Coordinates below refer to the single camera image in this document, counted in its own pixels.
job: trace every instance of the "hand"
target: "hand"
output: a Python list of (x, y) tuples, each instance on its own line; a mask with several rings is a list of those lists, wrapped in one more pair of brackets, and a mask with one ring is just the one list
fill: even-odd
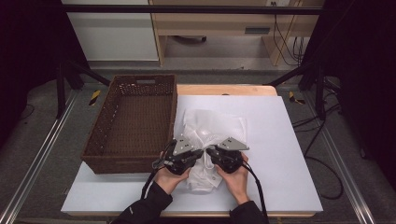
[[(242, 158), (248, 162), (248, 157), (242, 152)], [(232, 174), (225, 173), (218, 165), (216, 165), (218, 174), (227, 184), (228, 191), (231, 192), (238, 204), (250, 201), (247, 193), (248, 188), (248, 170), (245, 167), (239, 167)]]
[(190, 169), (187, 169), (182, 175), (172, 174), (166, 167), (158, 171), (154, 177), (154, 181), (167, 193), (171, 194), (177, 187), (178, 183), (189, 177)]

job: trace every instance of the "white tabletop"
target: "white tabletop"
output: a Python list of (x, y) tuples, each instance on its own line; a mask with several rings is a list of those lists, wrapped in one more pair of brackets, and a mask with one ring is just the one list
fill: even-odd
[[(179, 95), (175, 135), (182, 133), (184, 110), (208, 109), (247, 119), (248, 163), (262, 183), (268, 214), (312, 216), (321, 212), (311, 175), (278, 96)], [(149, 174), (95, 175), (83, 162), (62, 211), (73, 216), (117, 215), (140, 198)], [(261, 208), (253, 176), (247, 192)], [(172, 194), (163, 216), (227, 216), (236, 207), (224, 183), (210, 193), (191, 192), (184, 182)]]

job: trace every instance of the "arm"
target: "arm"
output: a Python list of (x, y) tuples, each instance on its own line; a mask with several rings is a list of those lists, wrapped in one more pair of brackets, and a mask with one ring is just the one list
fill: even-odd
[(171, 202), (170, 195), (177, 184), (189, 177), (190, 169), (183, 175), (174, 175), (166, 168), (160, 169), (154, 177), (148, 195), (127, 207), (111, 224), (144, 224), (159, 217)]
[[(248, 161), (248, 157), (244, 153), (242, 153), (242, 157), (244, 161)], [(232, 223), (268, 224), (269, 220), (266, 211), (262, 213), (257, 205), (248, 197), (248, 170), (241, 166), (232, 174), (227, 174), (217, 165), (216, 169), (227, 184), (228, 191), (231, 192), (238, 203), (238, 206), (230, 212)]]

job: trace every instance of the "wall outlet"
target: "wall outlet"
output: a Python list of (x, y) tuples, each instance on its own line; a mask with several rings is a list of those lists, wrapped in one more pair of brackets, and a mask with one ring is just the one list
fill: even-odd
[(287, 7), (290, 0), (267, 0), (265, 4), (267, 7)]

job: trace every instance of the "wicker basket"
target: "wicker basket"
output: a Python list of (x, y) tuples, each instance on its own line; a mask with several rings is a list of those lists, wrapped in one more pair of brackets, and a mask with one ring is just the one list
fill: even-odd
[(81, 154), (96, 174), (147, 173), (173, 137), (175, 75), (115, 76)]

